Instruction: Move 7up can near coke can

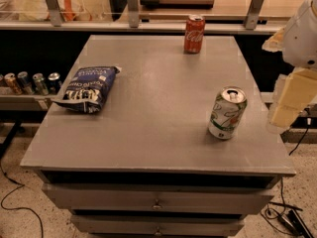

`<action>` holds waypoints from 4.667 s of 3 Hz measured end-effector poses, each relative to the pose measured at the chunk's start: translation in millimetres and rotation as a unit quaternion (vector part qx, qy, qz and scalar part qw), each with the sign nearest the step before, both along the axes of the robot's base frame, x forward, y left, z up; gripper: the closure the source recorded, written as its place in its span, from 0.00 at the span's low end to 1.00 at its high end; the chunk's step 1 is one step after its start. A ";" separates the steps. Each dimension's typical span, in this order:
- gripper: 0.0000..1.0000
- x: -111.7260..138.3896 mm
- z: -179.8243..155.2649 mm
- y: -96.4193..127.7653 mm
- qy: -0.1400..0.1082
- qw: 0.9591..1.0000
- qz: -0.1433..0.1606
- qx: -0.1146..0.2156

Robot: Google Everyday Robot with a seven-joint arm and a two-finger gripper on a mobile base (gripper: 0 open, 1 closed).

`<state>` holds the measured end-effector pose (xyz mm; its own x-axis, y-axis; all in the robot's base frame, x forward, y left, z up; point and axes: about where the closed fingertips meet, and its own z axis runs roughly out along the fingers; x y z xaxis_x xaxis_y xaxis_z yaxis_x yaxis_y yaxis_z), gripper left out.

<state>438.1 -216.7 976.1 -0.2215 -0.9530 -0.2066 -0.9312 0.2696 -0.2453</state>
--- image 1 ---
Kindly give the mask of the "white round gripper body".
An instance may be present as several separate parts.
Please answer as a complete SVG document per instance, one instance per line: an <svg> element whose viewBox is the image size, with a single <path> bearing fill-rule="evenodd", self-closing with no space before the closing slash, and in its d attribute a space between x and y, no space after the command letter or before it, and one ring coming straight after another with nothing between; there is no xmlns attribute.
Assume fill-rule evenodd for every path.
<svg viewBox="0 0 317 238"><path fill-rule="evenodd" d="M317 68L317 0L305 0L287 22L282 56L293 66Z"/></svg>

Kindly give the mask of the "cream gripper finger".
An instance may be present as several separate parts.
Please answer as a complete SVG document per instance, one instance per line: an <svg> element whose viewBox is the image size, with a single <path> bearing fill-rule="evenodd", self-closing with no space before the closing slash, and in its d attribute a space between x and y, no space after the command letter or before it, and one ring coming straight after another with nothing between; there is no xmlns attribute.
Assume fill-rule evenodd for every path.
<svg viewBox="0 0 317 238"><path fill-rule="evenodd" d="M316 96L316 69L296 67L289 75L281 74L274 86L266 127L288 129Z"/></svg>
<svg viewBox="0 0 317 238"><path fill-rule="evenodd" d="M282 51L284 28L279 29L271 37L264 41L262 49L267 52L276 53Z"/></svg>

